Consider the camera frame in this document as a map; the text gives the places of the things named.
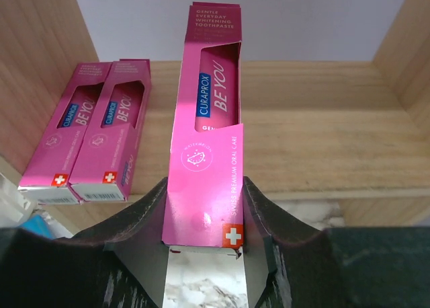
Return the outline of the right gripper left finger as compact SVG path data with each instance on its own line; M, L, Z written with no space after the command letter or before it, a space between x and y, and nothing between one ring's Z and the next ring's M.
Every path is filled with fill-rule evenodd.
M71 238L1 230L2 307L161 307L167 183Z

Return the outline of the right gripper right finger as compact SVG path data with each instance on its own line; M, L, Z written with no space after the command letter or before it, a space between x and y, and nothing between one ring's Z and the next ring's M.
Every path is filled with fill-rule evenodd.
M428 307L428 227L318 230L243 180L250 307Z

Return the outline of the pink toothpaste box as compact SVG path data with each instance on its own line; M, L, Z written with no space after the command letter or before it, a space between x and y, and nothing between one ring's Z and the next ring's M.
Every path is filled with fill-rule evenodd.
M79 63L18 186L38 204L78 204L69 178L112 64Z
M112 63L69 178L83 201L128 199L150 92L148 59Z
M244 243L241 7L189 8L162 240L172 252L239 256Z

